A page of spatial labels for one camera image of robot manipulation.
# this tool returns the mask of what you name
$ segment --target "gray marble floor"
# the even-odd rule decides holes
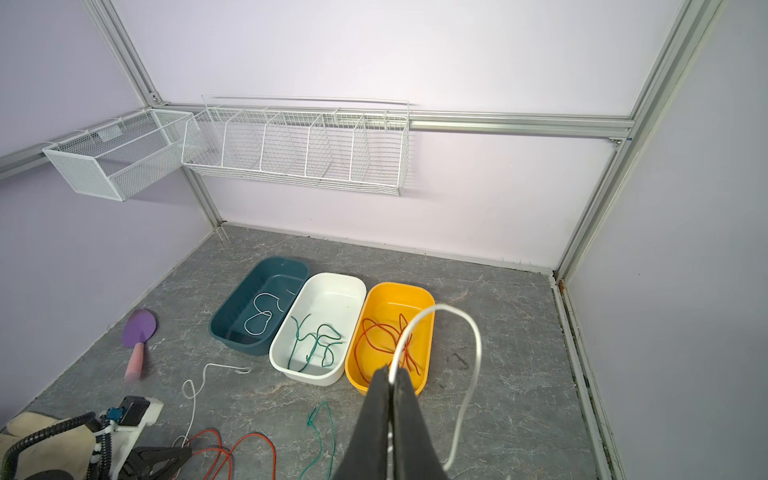
[[[180,392],[184,380],[199,386],[208,362],[249,366],[253,371],[247,375],[208,369],[192,433],[217,429],[225,445],[232,446],[249,432],[262,432],[276,446],[277,477],[297,478],[318,454],[317,437],[306,416],[327,401],[336,433],[335,468],[363,400],[346,377],[329,387],[295,382],[273,369],[268,357],[235,352],[208,334],[210,318],[253,266],[265,257],[282,255],[308,263],[312,274],[357,276],[368,288],[383,281],[422,286],[438,302],[475,317],[483,342],[482,371],[450,477],[596,478],[545,276],[240,227],[225,229],[228,241],[214,234],[142,301],[142,307],[156,313],[159,326],[147,344],[139,383],[123,383],[129,357],[120,340],[123,319],[28,409],[63,417],[115,406],[125,395],[155,397],[165,407],[138,445],[170,445],[190,421],[192,403]],[[448,454],[474,351],[469,327],[458,317],[438,313],[429,381],[419,403],[441,458]],[[325,478],[331,460],[327,416],[320,415],[316,424],[323,456],[304,476],[308,479]],[[193,446],[203,448],[208,442]],[[271,457],[265,442],[246,440],[234,453],[233,477],[268,478]],[[204,455],[193,458],[180,478],[203,478],[212,460]]]

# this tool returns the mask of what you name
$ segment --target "mesh basket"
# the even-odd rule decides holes
[[[181,166],[192,114],[144,110],[43,149],[79,194],[124,201]]]
[[[186,123],[203,175],[400,195],[408,170],[406,115],[213,107]]]

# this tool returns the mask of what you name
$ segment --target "wire basket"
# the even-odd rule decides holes
[[[43,148],[79,194],[125,201],[181,167],[190,112],[145,109]]]
[[[408,171],[407,114],[208,107],[186,123],[203,175],[400,195]]]

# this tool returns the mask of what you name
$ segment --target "dark blue plastic tub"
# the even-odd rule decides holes
[[[266,355],[308,278],[304,262],[283,257],[260,261],[210,319],[211,336],[238,352]]]

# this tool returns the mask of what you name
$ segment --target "spatula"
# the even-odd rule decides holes
[[[141,367],[144,364],[144,343],[149,340],[155,329],[157,320],[149,310],[136,310],[123,328],[123,346],[134,349],[128,368],[125,370],[125,381],[135,382],[141,378]]]

